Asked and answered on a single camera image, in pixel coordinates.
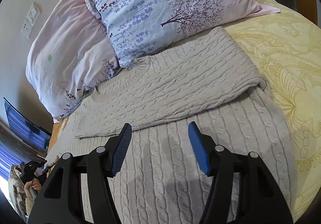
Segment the person's left hand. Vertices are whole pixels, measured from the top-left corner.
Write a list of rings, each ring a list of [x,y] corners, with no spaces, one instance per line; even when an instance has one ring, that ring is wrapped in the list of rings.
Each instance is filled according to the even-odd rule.
[[[38,179],[34,178],[32,181],[26,182],[24,185],[24,191],[26,196],[31,200],[33,197],[30,193],[30,188],[33,188],[36,191],[40,191],[42,186]]]

